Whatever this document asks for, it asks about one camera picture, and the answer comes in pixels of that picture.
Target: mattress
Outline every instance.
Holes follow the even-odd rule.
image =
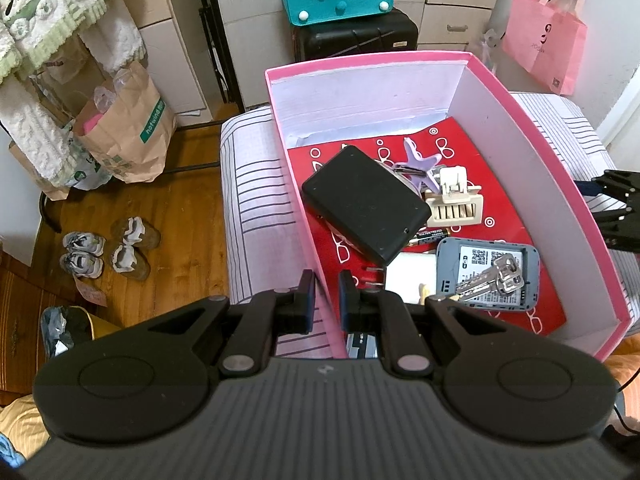
[[[590,180],[615,169],[577,105],[553,94],[513,95],[575,180]],[[269,107],[236,116],[222,127],[220,163],[232,303],[247,302],[262,290],[296,286],[307,267],[283,179],[287,166],[278,156],[277,142]],[[622,206],[602,195],[586,201],[593,212]],[[630,253],[611,251],[611,256],[633,320],[629,335],[640,332],[638,262]],[[312,333],[281,337],[276,353],[333,357],[319,310]]]

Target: black trash bag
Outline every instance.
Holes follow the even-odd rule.
[[[71,349],[92,340],[89,316],[81,308],[69,306],[46,308],[40,317],[40,331],[47,359],[62,353],[65,348]]]

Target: pair of shoes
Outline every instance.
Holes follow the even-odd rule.
[[[105,239],[94,233],[74,231],[62,238],[66,253],[60,257],[60,267],[78,278],[98,278],[104,262],[99,258],[104,253]]]
[[[110,251],[111,266],[126,278],[143,282],[151,272],[140,249],[155,249],[160,244],[160,232],[139,216],[118,220],[111,226],[113,238],[121,240]]]

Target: white label sticker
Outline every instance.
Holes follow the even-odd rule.
[[[511,254],[520,268],[522,268],[522,251],[501,251],[498,247],[495,249],[485,249],[481,247],[460,247],[460,266],[458,267],[458,283],[464,282],[469,278],[477,276],[481,272],[491,267],[494,260],[500,258],[504,254]],[[482,304],[520,304],[519,291],[514,292],[510,296],[501,296],[497,292],[488,292],[477,298],[473,298],[474,303]]]

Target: red patterned paper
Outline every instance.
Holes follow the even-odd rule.
[[[469,185],[482,186],[480,193],[484,196],[483,223],[455,227],[453,228],[454,236],[533,245],[529,233],[507,194],[455,119],[446,119],[408,137],[413,139],[418,152],[423,156],[440,152],[441,164],[464,166]],[[356,146],[370,157],[388,166],[395,162],[406,162],[403,136],[370,137],[292,148],[289,150],[289,158],[298,185],[308,179],[322,164],[337,155],[346,144]],[[382,274],[366,271],[367,267],[374,267],[374,264],[368,262],[356,249],[333,234],[323,220],[318,219],[310,211],[306,212],[306,217],[324,271],[332,305],[339,318],[338,274],[340,271],[349,269],[356,284],[361,288],[367,282],[380,282]],[[422,253],[434,248],[436,244],[405,250]],[[527,313],[491,312],[489,314],[542,335],[553,332],[566,322],[562,305],[543,262],[540,269],[540,295],[534,310]]]

